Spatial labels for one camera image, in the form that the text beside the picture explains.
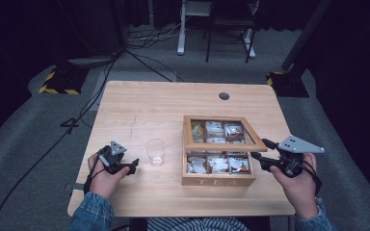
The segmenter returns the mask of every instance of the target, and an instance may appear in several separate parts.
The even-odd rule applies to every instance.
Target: chair
[[[213,0],[208,17],[208,47],[206,51],[206,62],[209,62],[209,52],[211,43],[216,44],[241,44],[241,42],[225,42],[212,41],[212,31],[215,29],[225,29],[227,31],[243,31],[239,39],[243,40],[243,36],[248,29],[251,29],[251,42],[249,44],[246,64],[249,60],[251,46],[255,34],[254,17],[251,7],[247,0]]]

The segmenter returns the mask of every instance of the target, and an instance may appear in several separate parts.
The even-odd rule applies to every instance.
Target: wooden table
[[[219,93],[229,94],[222,100]],[[89,173],[87,159],[111,140],[126,147],[123,161],[140,158],[134,175],[126,176],[111,199],[116,217],[214,217],[292,215],[281,185],[254,161],[256,180],[250,187],[182,186],[184,115],[242,116],[260,138],[283,141],[289,133],[274,91],[269,86],[120,82],[107,84],[77,183]],[[165,163],[152,167],[144,144],[160,138],[168,144]],[[270,150],[263,156],[276,158]],[[72,215],[83,200],[74,191]]]

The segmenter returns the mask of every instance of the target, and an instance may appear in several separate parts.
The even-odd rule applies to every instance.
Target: person's left hand
[[[94,164],[95,158],[97,157],[97,154],[93,154],[88,162],[89,162],[89,169],[92,169],[92,166]],[[95,169],[92,173],[92,176],[95,176],[92,180],[92,184],[90,185],[90,192],[99,194],[106,199],[110,199],[110,197],[114,194],[116,191],[117,185],[119,184],[119,181],[124,178],[124,176],[127,174],[127,172],[130,170],[130,167],[125,167],[116,174],[112,175],[108,173],[108,171],[103,170],[104,165],[103,163],[98,160],[97,164],[95,165]]]

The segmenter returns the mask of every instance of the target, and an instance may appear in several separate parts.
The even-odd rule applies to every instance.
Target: denim jacket
[[[325,207],[322,199],[317,198],[316,202],[319,208],[318,215],[311,219],[299,219],[295,217],[296,230],[305,230],[305,231],[336,230],[335,227],[331,225],[329,219],[326,217]],[[95,193],[88,192],[85,195],[84,200],[80,204],[79,208],[77,208],[77,210],[74,212],[71,224],[69,226],[69,230],[108,231],[111,228],[113,216],[114,216],[113,207],[106,198]],[[206,218],[205,223],[209,222],[210,222],[209,218]],[[170,226],[170,224],[173,223],[170,223],[169,221],[164,219],[165,230],[173,230],[175,228],[174,226]],[[201,224],[200,220],[189,219],[189,221],[186,223],[186,227],[193,227],[193,230],[199,230],[200,227],[198,227],[198,225],[200,224]]]

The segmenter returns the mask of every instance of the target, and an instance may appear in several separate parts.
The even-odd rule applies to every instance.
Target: denim sleeve
[[[295,217],[296,230],[305,231],[335,231],[337,230],[326,216],[326,208],[321,198],[316,199],[318,206],[318,215],[310,219],[300,219]]]
[[[110,230],[114,211],[101,195],[88,192],[74,212],[69,230]]]

